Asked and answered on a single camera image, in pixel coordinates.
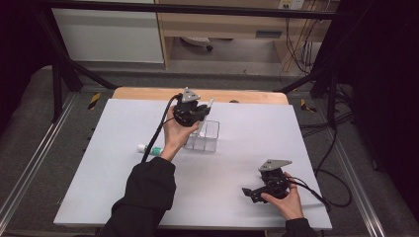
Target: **cabinet door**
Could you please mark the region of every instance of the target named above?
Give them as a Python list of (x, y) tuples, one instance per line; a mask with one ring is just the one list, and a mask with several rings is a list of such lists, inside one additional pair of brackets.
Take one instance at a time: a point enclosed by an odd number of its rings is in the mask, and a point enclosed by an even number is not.
[[(152, 0), (106, 0), (153, 3)], [(163, 62), (155, 13), (54, 9), (74, 60)]]

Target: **white table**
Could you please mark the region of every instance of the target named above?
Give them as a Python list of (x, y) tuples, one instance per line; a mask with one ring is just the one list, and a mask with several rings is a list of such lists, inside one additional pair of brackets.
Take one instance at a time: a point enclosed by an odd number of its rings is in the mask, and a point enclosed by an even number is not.
[[(107, 103), (55, 224), (103, 226), (124, 195), (126, 179), (161, 120), (167, 102)], [(267, 159), (291, 160), (283, 168), (319, 193), (292, 106), (213, 104), (208, 119), (220, 122), (216, 152), (182, 149), (176, 165), (173, 207), (160, 226), (199, 229), (271, 229), (285, 220), (270, 204), (253, 203), (241, 188), (263, 186), (258, 168)], [(163, 146), (161, 133), (155, 145)], [(323, 204), (299, 188), (303, 211), (314, 229), (331, 229)]]

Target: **human hand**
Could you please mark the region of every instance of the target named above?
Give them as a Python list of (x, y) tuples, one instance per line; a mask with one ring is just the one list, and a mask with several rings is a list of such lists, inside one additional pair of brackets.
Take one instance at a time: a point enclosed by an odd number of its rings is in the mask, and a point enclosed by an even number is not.
[(173, 108), (170, 107), (167, 112), (166, 122), (163, 125), (164, 129), (164, 148), (160, 157), (168, 161), (172, 161), (176, 153), (182, 148), (189, 138), (189, 135), (198, 129), (199, 121), (192, 126), (182, 126), (178, 124), (173, 117)]
[[(290, 174), (285, 172), (285, 175), (291, 181), (293, 181), (293, 178), (291, 178)], [(265, 193), (262, 193), (261, 197), (267, 202), (276, 206), (277, 209), (280, 211), (281, 215), (286, 220), (304, 218), (304, 214), (302, 213), (301, 200), (299, 199), (299, 194), (296, 185), (290, 184), (289, 188), (289, 194), (283, 199), (278, 199)]]

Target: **black jacket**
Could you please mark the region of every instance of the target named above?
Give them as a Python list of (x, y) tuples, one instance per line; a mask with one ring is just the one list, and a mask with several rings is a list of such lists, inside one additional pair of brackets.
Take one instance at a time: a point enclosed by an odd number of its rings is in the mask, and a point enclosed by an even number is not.
[[(112, 207), (100, 236), (153, 236), (175, 195), (175, 165), (155, 157), (136, 165), (126, 182), (126, 194)], [(317, 236), (305, 218), (289, 220), (285, 236)]]

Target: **floor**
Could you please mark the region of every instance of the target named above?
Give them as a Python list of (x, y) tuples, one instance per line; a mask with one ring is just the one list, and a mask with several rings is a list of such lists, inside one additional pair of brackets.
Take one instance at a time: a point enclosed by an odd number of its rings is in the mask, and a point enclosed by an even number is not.
[[(282, 88), (303, 76), (296, 67), (290, 72), (282, 70), (274, 46), (268, 40), (212, 39), (213, 51), (189, 45), (176, 39), (172, 64), (168, 69), (156, 65), (135, 65), (129, 69), (110, 67), (109, 64), (90, 65), (98, 74), (124, 86), (185, 87), (272, 91)], [(65, 195), (72, 176), (93, 134), (106, 99), (112, 91), (100, 89), (96, 83), (83, 78), (86, 84), (75, 98), (58, 136), (35, 170), (26, 194), (18, 201), (14, 215), (8, 220), (3, 236), (71, 236), (75, 233), (93, 233), (94, 229), (71, 229), (52, 224), (59, 208), (59, 199)], [(324, 122), (321, 108), (323, 100), (312, 100), (307, 93), (310, 83), (290, 93), (300, 124)], [(87, 107), (95, 91), (101, 91), (95, 110)], [(42, 70), (34, 76), (21, 106), (14, 113), (6, 131), (0, 137), (0, 203), (5, 203), (20, 175), (31, 162), (43, 136), (51, 126), (52, 96), (50, 72)], [(301, 108), (301, 99), (306, 106)], [(337, 105), (340, 116), (349, 111), (345, 104)], [(349, 121), (338, 127), (338, 140), (350, 158), (355, 172), (373, 205), (385, 236), (419, 236), (419, 225), (412, 218), (396, 188), (385, 173), (374, 171), (372, 160), (356, 125)], [(304, 139), (313, 167), (316, 167), (332, 142), (326, 129)], [(339, 149), (335, 148), (323, 165), (344, 181), (345, 172), (339, 162)], [(319, 175), (318, 183), (325, 196), (338, 203), (348, 199), (345, 188), (333, 179)], [(319, 232), (325, 236), (370, 236), (366, 222), (356, 201), (345, 208), (333, 208), (329, 213), (333, 230)], [(271, 231), (270, 236), (280, 236), (282, 230)]]

